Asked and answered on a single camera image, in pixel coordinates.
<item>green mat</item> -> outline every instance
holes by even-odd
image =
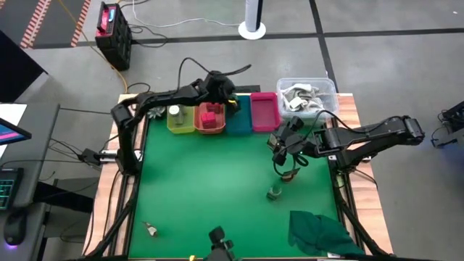
[[[208,233],[218,225],[238,257],[304,257],[289,246],[291,210],[337,220],[327,160],[310,165],[266,198],[274,173],[268,134],[176,135],[166,122],[149,124],[144,166],[130,243],[130,258],[205,257]],[[291,168],[287,159],[282,170]],[[154,225],[151,237],[143,222]]]

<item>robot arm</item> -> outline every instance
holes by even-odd
[[[281,125],[270,135],[268,145],[273,150],[273,161],[282,166],[286,155],[303,154],[313,158],[335,156],[337,170],[350,170],[366,157],[374,157],[379,152],[395,145],[419,145],[424,139],[416,119],[409,116],[395,116],[385,121],[359,128],[322,128],[313,132],[314,139],[308,134],[298,133],[304,123],[294,117]],[[353,144],[365,143],[353,150]]]
[[[143,93],[126,99],[111,110],[111,115],[117,126],[120,148],[117,150],[116,163],[123,174],[138,175],[140,164],[134,153],[132,136],[136,126],[147,112],[154,107],[170,105],[197,106],[202,102],[226,104],[228,112],[239,110],[239,103],[233,93],[235,85],[225,74],[212,71],[205,80],[195,80],[193,83],[178,90],[162,93]],[[137,110],[132,115],[129,106],[137,104]]]

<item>teal bin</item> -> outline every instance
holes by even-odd
[[[252,126],[252,106],[249,94],[237,96],[240,102],[240,111],[234,115],[226,113],[225,131],[227,134],[243,135],[253,133]]]

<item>keyboard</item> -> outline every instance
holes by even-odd
[[[22,168],[0,169],[0,211],[12,206],[23,173]]]

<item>pink tray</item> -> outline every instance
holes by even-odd
[[[220,112],[216,113],[216,128],[203,128],[202,121],[200,120],[200,115],[203,112],[208,112],[206,108],[206,103],[200,104],[200,106],[195,107],[195,117],[194,117],[194,125],[198,132],[202,134],[218,134],[224,131],[225,127],[225,113],[224,113],[224,105],[220,106]]]
[[[273,92],[252,93],[252,122],[256,132],[271,132],[281,124],[277,95]]]

